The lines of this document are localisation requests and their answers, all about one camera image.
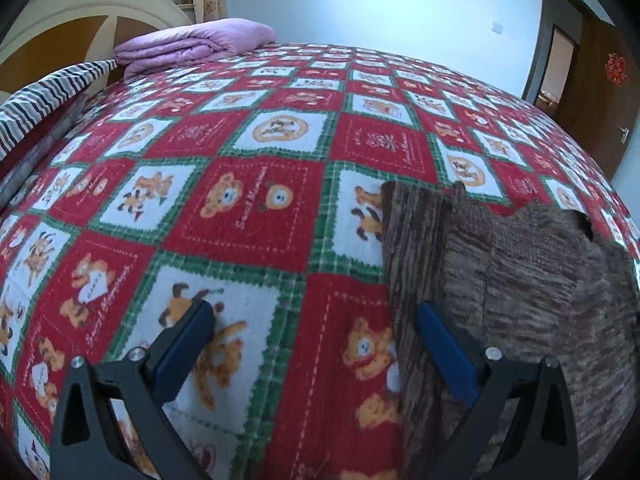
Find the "brown knitted cloth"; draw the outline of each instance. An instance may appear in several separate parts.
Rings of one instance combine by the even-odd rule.
[[[402,377],[402,478],[422,478],[465,414],[414,329],[415,307],[443,304],[485,345],[520,360],[556,355],[572,400],[580,477],[592,474],[638,398],[632,260],[587,217],[533,203],[503,218],[452,195],[387,183],[383,265]],[[513,415],[508,405],[476,469],[491,468]]]

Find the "red checkered bedspread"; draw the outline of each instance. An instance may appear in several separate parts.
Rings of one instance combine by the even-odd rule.
[[[441,66],[284,44],[116,84],[2,213],[0,426],[23,459],[47,477],[74,355],[120,358],[200,297],[225,309],[165,412],[207,472],[396,478],[385,180],[461,180],[500,214],[531,200],[579,209],[640,258],[628,211],[580,147]]]

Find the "wooden headboard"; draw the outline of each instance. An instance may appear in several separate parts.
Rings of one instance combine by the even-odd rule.
[[[0,44],[0,103],[54,70],[110,59],[115,45],[190,23],[170,0],[31,0]],[[116,70],[90,91],[121,77]]]

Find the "blue gripper pad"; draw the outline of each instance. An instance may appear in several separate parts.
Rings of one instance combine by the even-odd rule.
[[[213,307],[201,301],[191,322],[180,332],[156,368],[152,398],[161,406],[175,399],[216,326]]]
[[[429,303],[418,306],[416,319],[418,333],[431,353],[449,391],[470,408],[480,394],[476,367]]]

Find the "striped sheet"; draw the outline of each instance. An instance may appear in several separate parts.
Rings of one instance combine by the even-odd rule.
[[[116,66],[113,59],[68,66],[11,95],[0,106],[0,160],[53,110]]]

